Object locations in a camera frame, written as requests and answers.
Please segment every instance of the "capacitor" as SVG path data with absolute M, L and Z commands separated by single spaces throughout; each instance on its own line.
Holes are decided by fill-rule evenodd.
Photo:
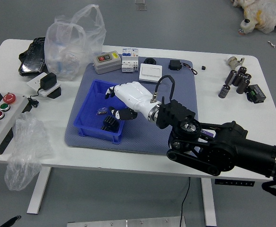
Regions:
M 228 86 L 231 85 L 233 80 L 235 79 L 236 75 L 237 75 L 237 71 L 231 70 L 230 73 L 228 74 L 228 77 L 225 80 L 225 84 Z
M 245 73 L 246 73 L 246 71 L 247 71 L 247 68 L 246 68 L 246 67 L 244 67 L 244 66 L 241 66 L 241 67 L 238 69 L 238 74 L 239 74 L 239 73 L 243 73 L 243 74 L 245 74 Z
M 219 93 L 219 97 L 220 98 L 225 98 L 229 92 L 229 90 L 231 89 L 230 86 L 228 86 L 227 84 L 224 84 L 220 90 L 220 93 Z
M 246 79 L 251 80 L 251 75 L 248 73 L 245 73 Z
M 249 79 L 243 79 L 241 81 L 241 83 L 239 84 L 238 88 L 237 88 L 237 93 L 238 94 L 243 94 L 246 90 L 246 88 L 248 87 L 248 85 L 250 84 L 250 80 Z
M 241 83 L 243 77 L 244 77 L 243 73 L 237 73 L 237 76 L 233 80 L 232 85 L 234 85 L 235 87 L 239 86 L 239 84 Z

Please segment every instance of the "transparent plastic bag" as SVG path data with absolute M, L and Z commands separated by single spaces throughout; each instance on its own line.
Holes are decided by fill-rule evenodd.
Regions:
M 102 53 L 106 29 L 98 5 L 88 5 L 71 19 L 58 16 L 47 29 L 45 63 L 59 80 L 72 80 Z
M 53 154 L 43 123 L 30 112 L 21 113 L 13 127 L 15 148 L 8 158 L 5 183 L 10 190 L 24 189 L 41 171 L 40 158 Z
M 240 24 L 245 34 L 253 29 L 270 33 L 276 26 L 276 0 L 233 0 L 233 6 L 244 9 L 244 17 Z

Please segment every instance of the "white table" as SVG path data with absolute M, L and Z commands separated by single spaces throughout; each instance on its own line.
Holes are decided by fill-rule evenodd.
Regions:
M 20 66 L 18 55 L 27 50 L 31 42 L 29 40 L 9 39 L 0 46 L 0 92 L 2 94 L 15 92 L 26 96 L 35 95 L 35 91 L 26 84 L 31 78 L 22 77 L 18 73 Z M 117 50 L 120 53 L 122 48 L 103 46 L 103 52 Z M 222 124 L 235 120 L 237 124 L 249 131 L 248 139 L 276 145 L 276 107 L 259 62 L 255 57 L 139 47 L 138 49 L 140 56 L 144 57 L 165 57 L 192 61 L 194 69 L 198 71 L 195 78 L 200 122 Z M 238 59 L 245 58 L 243 65 L 252 75 L 251 83 L 259 84 L 267 97 L 264 103 L 250 103 L 244 95 L 237 94 L 234 88 L 225 99 L 218 97 L 218 93 L 231 70 L 226 63 L 230 56 L 236 56 Z M 201 70 L 203 65 L 206 66 L 206 70 Z M 65 167 L 212 178 L 211 175 L 172 162 L 166 156 L 68 147 L 64 142 L 64 133 L 81 78 L 82 76 L 77 76 L 73 81 L 61 81 L 62 95 L 60 97 L 56 99 L 38 97 L 40 105 L 31 110 L 37 119 L 43 121 L 53 148 L 53 156 L 41 160 L 42 165 L 48 167 L 45 175 L 48 175 L 50 167 Z M 13 147 L 12 140 L 5 152 L 0 155 L 0 163 L 7 162 Z M 267 181 L 266 177 L 239 167 L 235 167 L 229 172 L 223 172 L 215 178 Z

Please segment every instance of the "blue tray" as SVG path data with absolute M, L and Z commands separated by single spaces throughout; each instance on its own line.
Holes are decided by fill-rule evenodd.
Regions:
M 109 140 L 115 144 L 121 142 L 124 121 L 116 119 L 119 122 L 117 132 L 101 130 L 104 119 L 111 115 L 111 113 L 108 111 L 106 114 L 97 114 L 98 110 L 103 107 L 108 109 L 110 106 L 113 106 L 117 110 L 126 108 L 126 105 L 116 96 L 105 99 L 107 89 L 115 85 L 117 84 L 102 80 L 94 80 L 92 82 L 84 103 L 73 123 L 78 128 L 79 136 L 92 136 Z

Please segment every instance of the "green button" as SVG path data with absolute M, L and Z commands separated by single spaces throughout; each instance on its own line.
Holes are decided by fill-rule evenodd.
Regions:
M 9 110 L 9 108 L 10 108 L 10 106 L 7 103 L 3 103 L 0 106 L 0 110 L 2 110 L 2 111 L 7 111 L 7 110 Z

